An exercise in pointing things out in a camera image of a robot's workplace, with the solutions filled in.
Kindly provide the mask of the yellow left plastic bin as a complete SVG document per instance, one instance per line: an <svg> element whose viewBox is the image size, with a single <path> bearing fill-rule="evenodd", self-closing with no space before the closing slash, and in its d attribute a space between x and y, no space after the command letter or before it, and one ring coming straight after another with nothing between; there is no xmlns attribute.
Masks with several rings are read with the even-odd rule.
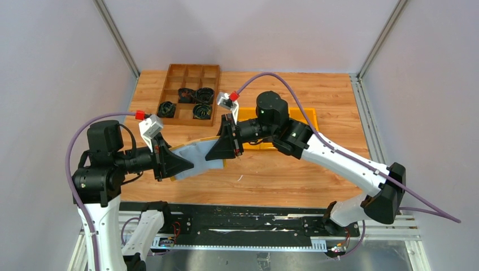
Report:
<svg viewBox="0 0 479 271"><path fill-rule="evenodd" d="M245 150L274 150L272 124L257 116L254 107L241 108L238 113L237 128Z"/></svg>

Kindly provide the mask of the yellow plastic bin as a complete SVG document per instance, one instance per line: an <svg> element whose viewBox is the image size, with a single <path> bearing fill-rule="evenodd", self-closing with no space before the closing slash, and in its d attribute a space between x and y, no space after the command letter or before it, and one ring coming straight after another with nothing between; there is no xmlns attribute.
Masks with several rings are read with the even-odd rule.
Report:
<svg viewBox="0 0 479 271"><path fill-rule="evenodd" d="M316 110L314 108L304 108L303 110L304 110L306 116L308 117L308 119L310 120L311 124L315 128L315 130L319 132L320 129L319 129L319 126L318 126L318 123L317 123ZM300 122L308 125L308 121L306 120L306 118L302 114L302 111L301 111L300 108L289 108L289 116L290 116L290 118L292 118L294 120L300 121Z"/></svg>
<svg viewBox="0 0 479 271"><path fill-rule="evenodd" d="M241 108L238 113L237 128L245 150L274 150L272 124L257 116L254 107Z"/></svg>

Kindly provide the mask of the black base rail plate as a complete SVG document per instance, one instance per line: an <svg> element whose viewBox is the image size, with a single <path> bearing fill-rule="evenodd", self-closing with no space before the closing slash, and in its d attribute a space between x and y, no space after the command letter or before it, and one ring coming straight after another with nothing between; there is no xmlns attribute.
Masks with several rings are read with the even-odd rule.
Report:
<svg viewBox="0 0 479 271"><path fill-rule="evenodd" d="M153 250L325 252L335 241L359 237L358 223L330 234L323 208L169 204L170 221Z"/></svg>

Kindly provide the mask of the aluminium frame rail right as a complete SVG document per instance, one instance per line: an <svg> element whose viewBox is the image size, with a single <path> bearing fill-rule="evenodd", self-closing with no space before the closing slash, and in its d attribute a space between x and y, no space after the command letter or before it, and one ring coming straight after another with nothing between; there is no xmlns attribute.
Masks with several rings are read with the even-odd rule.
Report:
<svg viewBox="0 0 479 271"><path fill-rule="evenodd" d="M386 169L388 170L389 167L388 165L386 165L384 154L382 152L379 137L377 134L375 122L371 114L369 103L365 96L365 92L362 87L362 84L356 74L350 74L350 80L351 80L351 86L352 86L355 100L356 100L356 105L358 108L358 113L361 119L365 139L368 145L369 156L372 161L385 165ZM385 189L384 196L382 196L380 193L380 195L376 197L375 206L377 206L379 203L386 203L386 196L391 196L392 203L397 204L398 195L399 195L398 191L400 190L399 187L394 182L391 182L388 178L386 178L385 184L381 185L381 187Z"/></svg>

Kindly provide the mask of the aluminium frame rail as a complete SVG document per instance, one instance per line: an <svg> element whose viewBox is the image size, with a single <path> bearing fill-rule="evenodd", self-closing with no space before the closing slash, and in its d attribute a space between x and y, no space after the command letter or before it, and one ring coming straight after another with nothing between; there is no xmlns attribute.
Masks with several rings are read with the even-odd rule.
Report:
<svg viewBox="0 0 479 271"><path fill-rule="evenodd" d="M126 64L128 68L130 69L132 75L138 80L140 77L140 69L138 68L138 65L136 64L130 50L127 47L127 44L125 43L116 23L111 15L107 4L104 0L93 0L93 3L95 4L101 18L103 19L108 31L110 32L113 40L115 41L117 48L119 49L120 53L122 54L124 60L126 61Z"/></svg>
<svg viewBox="0 0 479 271"><path fill-rule="evenodd" d="M368 145L369 156L372 161L385 165L386 169L388 170L389 167L388 165L386 165L384 154L382 152L379 137L377 134L375 122L371 114L369 103L365 96L365 92L362 87L362 84L356 74L350 74L350 80L351 80L351 86L352 86L355 100L356 100L356 105L358 108L358 113L361 119L365 139ZM392 203L397 204L398 195L399 195L398 191L400 190L399 187L394 182L391 182L388 178L386 178L385 184L381 185L381 187L385 189L384 196L382 196L380 193L380 195L376 197L375 206L377 206L379 203L386 203L386 196L391 196Z"/></svg>

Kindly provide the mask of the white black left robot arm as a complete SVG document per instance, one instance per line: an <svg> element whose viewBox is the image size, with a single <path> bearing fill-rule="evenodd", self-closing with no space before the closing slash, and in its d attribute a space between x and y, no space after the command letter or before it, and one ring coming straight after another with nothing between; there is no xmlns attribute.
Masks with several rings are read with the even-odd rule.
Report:
<svg viewBox="0 0 479 271"><path fill-rule="evenodd" d="M157 234L174 226L166 202L147 203L138 228L126 245L121 243L119 207L125 176L151 170L157 180L193 168L174 154L161 135L163 123L155 115L142 117L139 130L145 147L124 150L121 124L116 120L90 123L89 148L78 169L70 174L74 202L84 224L89 270L145 270L147 254Z"/></svg>

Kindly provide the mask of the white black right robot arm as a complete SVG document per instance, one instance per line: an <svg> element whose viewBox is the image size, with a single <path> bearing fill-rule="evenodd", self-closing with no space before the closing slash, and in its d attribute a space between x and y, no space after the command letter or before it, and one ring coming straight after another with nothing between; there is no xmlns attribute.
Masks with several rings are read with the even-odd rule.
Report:
<svg viewBox="0 0 479 271"><path fill-rule="evenodd" d="M327 234L338 235L353 222L371 219L390 225L399 213L404 196L406 170L399 163L391 166L365 159L316 135L309 125L292 119L288 103L274 91L256 99L256 118L238 121L237 94L220 93L218 105L231 112L221 117L219 139L205 159L234 159L243 153L243 144L264 139L272 141L280 153L325 167L351 181L362 194L343 202L331 202L319 223Z"/></svg>

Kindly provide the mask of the aluminium frame rail left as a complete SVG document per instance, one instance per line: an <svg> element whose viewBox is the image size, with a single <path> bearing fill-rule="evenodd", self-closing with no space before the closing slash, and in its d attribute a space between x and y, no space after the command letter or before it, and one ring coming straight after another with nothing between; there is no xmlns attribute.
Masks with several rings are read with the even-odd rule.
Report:
<svg viewBox="0 0 479 271"><path fill-rule="evenodd" d="M128 68L130 69L132 75L138 80L140 77L140 69L138 68L138 65L136 64L130 50L127 47L127 44L125 43L116 23L111 15L107 4L104 0L93 0L93 3L95 4L101 18L103 19L108 31L110 32L113 40L115 41L117 48L119 49L120 53L122 54L124 60L126 61L126 64Z"/></svg>

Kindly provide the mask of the yellow right plastic bin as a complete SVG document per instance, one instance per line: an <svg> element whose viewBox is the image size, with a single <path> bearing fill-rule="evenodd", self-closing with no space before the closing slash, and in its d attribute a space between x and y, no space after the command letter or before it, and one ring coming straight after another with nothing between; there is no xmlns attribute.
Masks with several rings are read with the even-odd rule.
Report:
<svg viewBox="0 0 479 271"><path fill-rule="evenodd" d="M316 110L314 108L304 108L303 110L304 110L306 116L308 117L308 119L310 120L311 124L315 128L315 130L319 132L320 129L319 129L319 126L318 126L318 123L317 123ZM300 121L300 122L308 125L308 121L306 120L306 118L302 114L302 111L301 111L300 108L289 108L289 116L290 116L290 118L292 118L294 120Z"/></svg>

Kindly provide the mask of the wooden compartment tray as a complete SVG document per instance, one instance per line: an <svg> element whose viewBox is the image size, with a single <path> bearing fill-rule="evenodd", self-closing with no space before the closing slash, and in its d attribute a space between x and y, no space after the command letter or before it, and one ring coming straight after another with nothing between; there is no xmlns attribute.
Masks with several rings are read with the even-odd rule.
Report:
<svg viewBox="0 0 479 271"><path fill-rule="evenodd" d="M168 125L213 126L221 69L213 64L170 64L156 108Z"/></svg>

